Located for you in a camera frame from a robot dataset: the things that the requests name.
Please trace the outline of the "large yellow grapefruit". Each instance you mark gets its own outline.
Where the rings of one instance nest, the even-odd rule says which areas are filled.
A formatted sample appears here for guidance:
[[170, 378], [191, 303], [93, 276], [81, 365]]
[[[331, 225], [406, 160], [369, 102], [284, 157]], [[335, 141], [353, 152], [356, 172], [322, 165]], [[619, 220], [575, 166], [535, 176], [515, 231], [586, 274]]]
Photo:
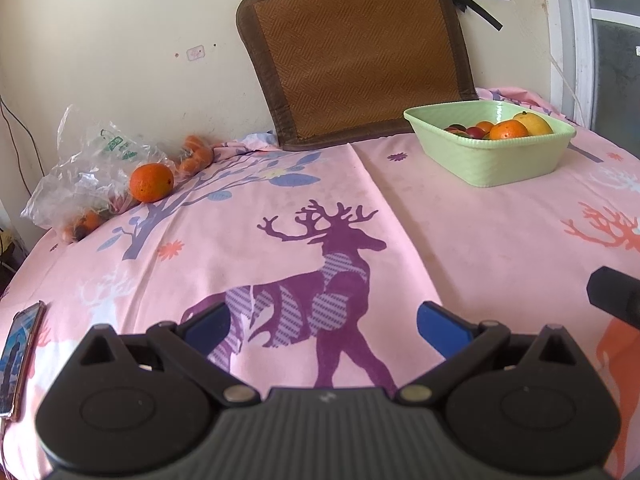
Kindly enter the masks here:
[[534, 113], [521, 112], [514, 115], [513, 119], [522, 124], [530, 136], [545, 136], [553, 133], [548, 122]]

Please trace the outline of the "small orange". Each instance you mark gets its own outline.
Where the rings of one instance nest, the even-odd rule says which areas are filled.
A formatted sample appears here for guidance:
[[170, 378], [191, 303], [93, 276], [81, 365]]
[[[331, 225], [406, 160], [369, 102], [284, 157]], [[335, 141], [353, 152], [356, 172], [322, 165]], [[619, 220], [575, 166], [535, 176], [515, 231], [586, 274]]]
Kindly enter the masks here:
[[492, 122], [478, 122], [475, 127], [480, 128], [484, 133], [490, 133], [490, 130], [494, 128], [494, 124]]

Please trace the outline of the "red cherry tomato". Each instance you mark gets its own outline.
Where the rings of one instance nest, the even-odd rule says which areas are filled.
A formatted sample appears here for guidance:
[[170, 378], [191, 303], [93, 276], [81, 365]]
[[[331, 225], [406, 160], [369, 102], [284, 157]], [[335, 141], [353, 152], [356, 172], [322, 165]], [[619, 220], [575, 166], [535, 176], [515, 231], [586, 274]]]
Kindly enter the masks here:
[[465, 130], [465, 133], [469, 138], [477, 139], [477, 140], [484, 139], [484, 137], [487, 136], [487, 132], [484, 131], [482, 128], [478, 128], [478, 127], [467, 128]]

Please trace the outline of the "dark purple plum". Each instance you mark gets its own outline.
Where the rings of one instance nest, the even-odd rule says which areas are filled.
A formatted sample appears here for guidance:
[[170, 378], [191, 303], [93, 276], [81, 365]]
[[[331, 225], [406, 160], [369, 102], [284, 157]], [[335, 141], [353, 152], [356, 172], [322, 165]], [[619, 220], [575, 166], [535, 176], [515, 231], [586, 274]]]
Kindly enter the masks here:
[[453, 124], [446, 127], [445, 130], [454, 134], [462, 134], [462, 136], [466, 135], [466, 128], [462, 125]]

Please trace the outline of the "pink deer print tablecloth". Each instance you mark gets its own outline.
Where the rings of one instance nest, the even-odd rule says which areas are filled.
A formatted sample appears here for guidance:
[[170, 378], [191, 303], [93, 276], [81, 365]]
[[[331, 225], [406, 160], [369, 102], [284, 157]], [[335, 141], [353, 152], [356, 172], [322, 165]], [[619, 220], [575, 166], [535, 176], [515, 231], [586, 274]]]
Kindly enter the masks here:
[[434, 300], [518, 333], [565, 326], [622, 412], [606, 466], [639, 465], [639, 334], [588, 300], [590, 274], [639, 272], [639, 162], [578, 129], [558, 168], [473, 188], [411, 133], [292, 153], [265, 136], [222, 144], [181, 191], [113, 218], [76, 244], [47, 232], [1, 298], [1, 324], [48, 310], [3, 470], [49, 470], [35, 414], [86, 331], [141, 333], [227, 300], [217, 364], [273, 387], [397, 387], [439, 361], [416, 312]]

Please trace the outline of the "smartphone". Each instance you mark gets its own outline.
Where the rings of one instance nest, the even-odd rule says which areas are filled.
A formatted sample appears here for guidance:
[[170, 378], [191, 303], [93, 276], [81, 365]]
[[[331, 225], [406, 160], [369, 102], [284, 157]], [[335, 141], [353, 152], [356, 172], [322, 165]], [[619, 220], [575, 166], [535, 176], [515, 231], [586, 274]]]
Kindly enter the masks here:
[[38, 301], [17, 312], [12, 320], [6, 343], [1, 353], [1, 418], [20, 418], [23, 390], [30, 359], [34, 353], [36, 339], [46, 304]]

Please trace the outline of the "orange beside plastic bag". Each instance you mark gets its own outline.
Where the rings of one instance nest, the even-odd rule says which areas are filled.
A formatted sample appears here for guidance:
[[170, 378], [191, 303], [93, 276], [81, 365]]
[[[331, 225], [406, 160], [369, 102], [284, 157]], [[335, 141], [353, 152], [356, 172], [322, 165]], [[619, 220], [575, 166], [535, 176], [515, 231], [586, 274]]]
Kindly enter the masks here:
[[131, 196], [140, 203], [154, 203], [174, 189], [174, 174], [159, 162], [138, 167], [129, 179]]

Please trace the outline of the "light green plastic basket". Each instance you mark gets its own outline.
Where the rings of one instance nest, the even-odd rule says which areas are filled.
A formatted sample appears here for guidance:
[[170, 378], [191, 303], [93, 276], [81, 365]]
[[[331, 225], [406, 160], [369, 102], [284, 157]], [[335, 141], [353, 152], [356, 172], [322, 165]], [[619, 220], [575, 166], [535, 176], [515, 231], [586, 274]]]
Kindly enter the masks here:
[[469, 185], [491, 188], [550, 174], [576, 136], [576, 128], [541, 113], [535, 115], [551, 127], [544, 136], [477, 140], [446, 128], [472, 126], [482, 120], [502, 122], [523, 110], [504, 101], [460, 101], [408, 108], [404, 117], [429, 158]]

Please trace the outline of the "clear plastic bag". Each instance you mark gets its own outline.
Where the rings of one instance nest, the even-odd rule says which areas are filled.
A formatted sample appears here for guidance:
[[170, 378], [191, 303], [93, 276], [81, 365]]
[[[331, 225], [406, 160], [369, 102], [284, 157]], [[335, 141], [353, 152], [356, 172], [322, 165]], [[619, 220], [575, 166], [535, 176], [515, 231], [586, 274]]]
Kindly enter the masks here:
[[58, 163], [38, 182], [21, 216], [66, 244], [136, 206], [129, 180], [146, 164], [175, 164], [160, 148], [126, 136], [72, 104], [56, 130]]

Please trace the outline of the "glass sliding door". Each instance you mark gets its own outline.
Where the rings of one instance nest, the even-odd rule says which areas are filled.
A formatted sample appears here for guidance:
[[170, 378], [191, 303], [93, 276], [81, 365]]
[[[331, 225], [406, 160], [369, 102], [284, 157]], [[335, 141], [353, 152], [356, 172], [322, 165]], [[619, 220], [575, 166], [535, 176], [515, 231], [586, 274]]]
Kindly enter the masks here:
[[551, 103], [624, 143], [639, 129], [639, 0], [546, 0]]

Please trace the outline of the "brown woven seat cushion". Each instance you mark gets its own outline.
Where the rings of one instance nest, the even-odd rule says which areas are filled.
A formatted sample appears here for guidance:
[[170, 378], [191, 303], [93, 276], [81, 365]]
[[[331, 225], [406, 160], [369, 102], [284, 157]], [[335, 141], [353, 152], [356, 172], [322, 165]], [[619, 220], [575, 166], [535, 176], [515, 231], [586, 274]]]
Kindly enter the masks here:
[[477, 98], [454, 0], [242, 0], [235, 21], [285, 151], [407, 132], [408, 108]]

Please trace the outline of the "white wall socket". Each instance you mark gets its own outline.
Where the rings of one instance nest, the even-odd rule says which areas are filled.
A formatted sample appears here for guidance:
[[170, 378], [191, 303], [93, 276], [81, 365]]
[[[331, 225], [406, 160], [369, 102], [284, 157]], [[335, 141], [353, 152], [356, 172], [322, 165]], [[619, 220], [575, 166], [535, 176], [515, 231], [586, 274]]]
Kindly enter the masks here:
[[197, 61], [206, 55], [204, 46], [196, 46], [186, 51], [186, 58], [189, 62]]

